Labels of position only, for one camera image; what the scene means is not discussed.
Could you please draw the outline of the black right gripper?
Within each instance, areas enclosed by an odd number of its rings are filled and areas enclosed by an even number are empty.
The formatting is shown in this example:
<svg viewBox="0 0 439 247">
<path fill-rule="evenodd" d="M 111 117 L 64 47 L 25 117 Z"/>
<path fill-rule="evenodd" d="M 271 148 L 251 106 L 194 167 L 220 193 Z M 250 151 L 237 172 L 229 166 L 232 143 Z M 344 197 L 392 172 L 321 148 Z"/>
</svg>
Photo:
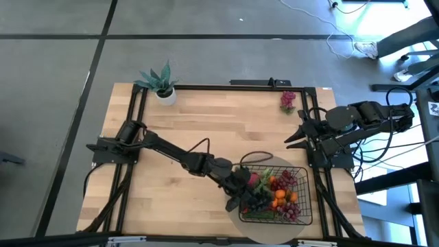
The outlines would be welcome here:
<svg viewBox="0 0 439 247">
<path fill-rule="evenodd" d="M 306 116 L 303 119 L 303 125 L 299 125 L 297 131 L 284 143 L 291 143 L 307 137 L 307 141 L 293 143 L 286 148 L 307 149 L 307 158 L 311 167 L 329 167 L 329 157 L 322 146 L 322 142 L 329 137 L 329 133 L 327 120 L 317 120 Z"/>
</svg>

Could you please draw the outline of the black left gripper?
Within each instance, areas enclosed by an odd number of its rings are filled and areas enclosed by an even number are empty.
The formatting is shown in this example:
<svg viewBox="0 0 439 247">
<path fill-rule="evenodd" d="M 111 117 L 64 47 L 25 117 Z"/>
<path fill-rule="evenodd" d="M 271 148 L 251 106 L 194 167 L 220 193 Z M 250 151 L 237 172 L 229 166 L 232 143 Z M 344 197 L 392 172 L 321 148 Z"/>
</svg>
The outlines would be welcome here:
<svg viewBox="0 0 439 247">
<path fill-rule="evenodd" d="M 226 201 L 226 211 L 231 212 L 240 205 L 240 198 L 247 193 L 251 173 L 246 167 L 234 165 L 225 158 L 214 158 L 212 163 L 212 179 L 230 198 Z M 256 210 L 258 197 L 252 193 L 247 201 L 249 210 Z"/>
</svg>

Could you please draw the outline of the green cucumber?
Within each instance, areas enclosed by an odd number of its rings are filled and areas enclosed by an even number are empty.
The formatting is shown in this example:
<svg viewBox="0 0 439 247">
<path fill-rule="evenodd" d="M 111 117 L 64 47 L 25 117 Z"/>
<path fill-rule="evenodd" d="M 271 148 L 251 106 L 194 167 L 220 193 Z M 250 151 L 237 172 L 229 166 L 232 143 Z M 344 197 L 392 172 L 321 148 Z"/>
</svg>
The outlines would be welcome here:
<svg viewBox="0 0 439 247">
<path fill-rule="evenodd" d="M 273 220 L 274 212 L 271 210 L 267 211 L 248 211 L 243 214 L 245 219 L 250 220 Z"/>
</svg>

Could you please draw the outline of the mandarin cluster with green leaves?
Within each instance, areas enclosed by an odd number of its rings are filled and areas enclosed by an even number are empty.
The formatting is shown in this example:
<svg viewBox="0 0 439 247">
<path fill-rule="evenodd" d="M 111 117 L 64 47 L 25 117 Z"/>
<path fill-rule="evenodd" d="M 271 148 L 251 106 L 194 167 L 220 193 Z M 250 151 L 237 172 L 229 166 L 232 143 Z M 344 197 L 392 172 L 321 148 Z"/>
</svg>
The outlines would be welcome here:
<svg viewBox="0 0 439 247">
<path fill-rule="evenodd" d="M 272 208 L 276 208 L 277 207 L 277 197 L 276 197 L 276 190 L 277 190 L 277 181 L 276 181 L 276 177 L 275 176 L 270 176 L 269 178 L 269 183 L 270 183 L 270 190 L 272 192 L 272 202 L 271 202 L 271 207 Z"/>
<path fill-rule="evenodd" d="M 298 200 L 298 193 L 291 190 L 279 189 L 275 191 L 275 198 L 277 201 L 277 206 L 285 206 L 288 203 L 295 203 Z"/>
</svg>

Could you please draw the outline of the dark red grape bunch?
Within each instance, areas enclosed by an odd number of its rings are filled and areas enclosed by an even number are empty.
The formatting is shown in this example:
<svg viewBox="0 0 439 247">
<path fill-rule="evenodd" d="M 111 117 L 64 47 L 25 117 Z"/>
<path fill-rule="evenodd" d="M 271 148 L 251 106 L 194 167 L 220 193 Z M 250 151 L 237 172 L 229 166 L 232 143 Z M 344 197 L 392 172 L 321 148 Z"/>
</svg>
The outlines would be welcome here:
<svg viewBox="0 0 439 247">
<path fill-rule="evenodd" d="M 298 184 L 298 179 L 288 170 L 284 170 L 279 176 L 272 176 L 270 178 L 270 189 L 277 190 L 292 190 Z"/>
<path fill-rule="evenodd" d="M 282 220 L 288 220 L 290 222 L 297 222 L 301 214 L 300 207 L 292 202 L 288 202 L 283 206 L 277 206 L 276 211 Z"/>
</svg>

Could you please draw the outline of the black wire basket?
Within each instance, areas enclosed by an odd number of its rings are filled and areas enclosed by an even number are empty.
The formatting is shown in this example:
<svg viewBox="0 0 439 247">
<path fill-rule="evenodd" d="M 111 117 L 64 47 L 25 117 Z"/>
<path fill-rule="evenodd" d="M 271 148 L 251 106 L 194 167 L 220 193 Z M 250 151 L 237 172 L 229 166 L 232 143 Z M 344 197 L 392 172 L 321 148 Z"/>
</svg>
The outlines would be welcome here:
<svg viewBox="0 0 439 247">
<path fill-rule="evenodd" d="M 313 213 L 311 208 L 309 182 L 308 182 L 308 175 L 306 169 L 302 167 L 268 166 L 268 165 L 249 165 L 247 166 L 247 168 L 250 170 L 251 173 L 262 172 L 263 170 L 269 168 L 271 169 L 271 173 L 272 173 L 271 176 L 279 176 L 280 173 L 284 170 L 290 171 L 298 179 L 298 184 L 295 187 L 293 187 L 291 191 L 295 191 L 298 193 L 298 200 L 295 202 L 295 204 L 297 204 L 300 207 L 301 214 L 298 217 L 297 222 L 290 222 L 288 220 L 282 220 L 278 216 L 278 213 L 276 211 L 277 207 L 276 208 L 270 207 L 268 210 L 274 212 L 273 220 L 250 220 L 250 219 L 245 219 L 243 217 L 243 213 L 240 212 L 241 207 L 239 206 L 239 219 L 242 222 L 264 223 L 264 224 L 289 224 L 289 225 L 300 225 L 300 226 L 308 226 L 312 223 Z M 266 186 L 256 189 L 252 188 L 252 189 L 256 195 L 263 192 L 272 193 L 270 190 L 270 183 L 268 183 Z"/>
</svg>

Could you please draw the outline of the pink grape bunch green leaf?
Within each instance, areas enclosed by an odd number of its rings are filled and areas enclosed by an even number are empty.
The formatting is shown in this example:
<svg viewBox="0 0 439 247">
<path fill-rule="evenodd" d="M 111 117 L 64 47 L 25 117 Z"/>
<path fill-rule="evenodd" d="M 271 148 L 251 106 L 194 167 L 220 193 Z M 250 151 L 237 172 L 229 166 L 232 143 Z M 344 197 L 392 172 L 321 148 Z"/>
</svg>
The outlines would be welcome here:
<svg viewBox="0 0 439 247">
<path fill-rule="evenodd" d="M 296 107 L 293 105 L 293 101 L 296 99 L 296 94 L 292 91 L 283 91 L 280 101 L 280 109 L 286 115 L 290 115 L 294 112 Z"/>
</svg>

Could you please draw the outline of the round beige placemat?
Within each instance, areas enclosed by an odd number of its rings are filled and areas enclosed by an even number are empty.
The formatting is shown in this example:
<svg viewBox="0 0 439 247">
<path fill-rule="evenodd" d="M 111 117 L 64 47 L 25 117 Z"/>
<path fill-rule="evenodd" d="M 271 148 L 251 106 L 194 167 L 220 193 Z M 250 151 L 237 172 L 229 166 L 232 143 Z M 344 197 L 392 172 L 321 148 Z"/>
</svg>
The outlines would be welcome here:
<svg viewBox="0 0 439 247">
<path fill-rule="evenodd" d="M 264 154 L 252 154 L 244 158 L 244 161 L 248 162 L 246 167 L 249 165 L 301 167 L 299 165 L 292 165 L 289 161 L 277 156 L 267 160 Z M 316 207 L 312 205 L 313 199 L 310 189 L 309 192 L 311 208 L 314 210 Z M 242 222 L 239 219 L 239 207 L 229 212 L 228 216 L 243 236 L 260 244 L 285 244 L 289 240 L 309 238 L 312 234 L 320 232 L 318 229 L 313 228 L 315 220 L 308 226 Z"/>
</svg>

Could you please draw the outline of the black mounting bar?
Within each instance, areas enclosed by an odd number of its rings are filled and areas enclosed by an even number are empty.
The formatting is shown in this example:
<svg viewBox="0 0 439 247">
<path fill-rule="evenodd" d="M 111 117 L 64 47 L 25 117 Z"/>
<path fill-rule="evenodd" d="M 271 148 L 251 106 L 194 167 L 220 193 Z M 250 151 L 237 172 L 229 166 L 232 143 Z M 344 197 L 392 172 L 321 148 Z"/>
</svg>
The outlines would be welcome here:
<svg viewBox="0 0 439 247">
<path fill-rule="evenodd" d="M 270 78 L 267 80 L 231 80 L 230 85 L 235 86 L 291 86 L 290 80 L 277 80 Z"/>
</svg>

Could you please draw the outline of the black floor beam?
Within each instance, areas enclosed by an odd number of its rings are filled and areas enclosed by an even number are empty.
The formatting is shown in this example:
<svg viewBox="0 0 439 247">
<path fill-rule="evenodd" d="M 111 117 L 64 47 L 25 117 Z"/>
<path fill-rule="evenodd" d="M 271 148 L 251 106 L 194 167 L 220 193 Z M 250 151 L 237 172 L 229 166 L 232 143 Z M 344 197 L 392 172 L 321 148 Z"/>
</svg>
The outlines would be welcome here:
<svg viewBox="0 0 439 247">
<path fill-rule="evenodd" d="M 439 163 L 420 163 L 389 174 L 369 178 L 355 184 L 357 195 L 374 193 L 415 183 L 417 180 L 439 181 Z"/>
</svg>

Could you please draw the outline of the black desk leg beam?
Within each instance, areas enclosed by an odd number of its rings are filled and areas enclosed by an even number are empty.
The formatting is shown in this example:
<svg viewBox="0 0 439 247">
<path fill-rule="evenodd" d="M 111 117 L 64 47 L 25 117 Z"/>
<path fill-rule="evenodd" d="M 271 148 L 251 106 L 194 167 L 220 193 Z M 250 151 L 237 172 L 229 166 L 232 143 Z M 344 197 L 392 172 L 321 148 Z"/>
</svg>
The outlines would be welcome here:
<svg viewBox="0 0 439 247">
<path fill-rule="evenodd" d="M 387 92 L 389 90 L 393 91 L 415 91 L 417 89 L 422 89 L 427 86 L 431 86 L 435 81 L 439 81 L 439 71 L 431 70 L 430 72 L 422 75 L 419 79 L 415 80 L 411 84 L 371 84 L 370 90 L 373 92 Z"/>
</svg>

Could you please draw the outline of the grey side table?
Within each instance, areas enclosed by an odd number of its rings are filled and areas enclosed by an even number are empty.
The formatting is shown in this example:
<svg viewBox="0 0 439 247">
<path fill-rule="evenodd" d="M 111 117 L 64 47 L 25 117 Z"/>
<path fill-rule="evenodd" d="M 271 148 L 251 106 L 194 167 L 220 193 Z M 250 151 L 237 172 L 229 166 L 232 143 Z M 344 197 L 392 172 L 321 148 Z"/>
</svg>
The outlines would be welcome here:
<svg viewBox="0 0 439 247">
<path fill-rule="evenodd" d="M 428 102 L 439 102 L 439 86 L 418 90 L 416 99 L 427 161 L 439 163 L 439 117 L 428 110 Z M 439 181 L 420 180 L 417 185 L 427 245 L 439 247 Z"/>
</svg>

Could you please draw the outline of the grey office chair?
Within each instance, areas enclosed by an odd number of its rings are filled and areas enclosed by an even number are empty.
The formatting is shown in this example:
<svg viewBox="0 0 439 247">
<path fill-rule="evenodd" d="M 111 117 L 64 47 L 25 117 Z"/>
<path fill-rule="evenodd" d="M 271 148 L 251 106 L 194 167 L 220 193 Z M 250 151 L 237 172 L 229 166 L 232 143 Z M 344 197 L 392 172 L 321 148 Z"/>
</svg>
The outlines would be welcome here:
<svg viewBox="0 0 439 247">
<path fill-rule="evenodd" d="M 406 82 L 415 75 L 431 71 L 435 66 L 439 65 L 439 49 L 410 52 L 401 56 L 400 60 L 405 61 L 412 55 L 430 55 L 430 57 L 425 61 L 411 64 L 406 69 L 395 73 L 393 77 L 396 81 Z"/>
</svg>

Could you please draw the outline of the black aluminium table frame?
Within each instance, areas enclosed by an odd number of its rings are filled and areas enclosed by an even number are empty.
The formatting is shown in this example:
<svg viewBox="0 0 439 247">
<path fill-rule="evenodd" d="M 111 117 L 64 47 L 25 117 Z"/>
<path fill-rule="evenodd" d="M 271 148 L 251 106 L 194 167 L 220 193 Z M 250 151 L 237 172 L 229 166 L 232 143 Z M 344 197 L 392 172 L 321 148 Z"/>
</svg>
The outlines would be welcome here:
<svg viewBox="0 0 439 247">
<path fill-rule="evenodd" d="M 172 106 L 146 97 L 143 121 L 149 130 L 183 149 L 209 150 L 237 162 L 263 150 L 304 167 L 312 195 L 314 233 L 321 239 L 322 221 L 313 172 L 304 150 L 287 149 L 284 141 L 298 128 L 298 115 L 279 108 L 281 92 L 267 86 L 178 85 Z M 142 150 L 134 166 L 122 233 L 188 237 L 244 237 L 225 209 L 226 194 L 209 178 L 192 176 L 177 162 Z"/>
</svg>

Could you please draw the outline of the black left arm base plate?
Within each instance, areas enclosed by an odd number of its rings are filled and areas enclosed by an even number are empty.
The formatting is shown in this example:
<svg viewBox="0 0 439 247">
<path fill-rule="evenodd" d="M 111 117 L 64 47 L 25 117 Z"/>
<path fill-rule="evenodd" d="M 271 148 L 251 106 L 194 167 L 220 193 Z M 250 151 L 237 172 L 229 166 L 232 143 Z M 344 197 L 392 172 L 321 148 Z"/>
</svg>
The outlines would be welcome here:
<svg viewBox="0 0 439 247">
<path fill-rule="evenodd" d="M 139 150 L 130 150 L 113 138 L 98 138 L 96 144 L 87 144 L 86 147 L 94 153 L 93 162 L 97 164 L 137 163 L 139 159 Z"/>
</svg>

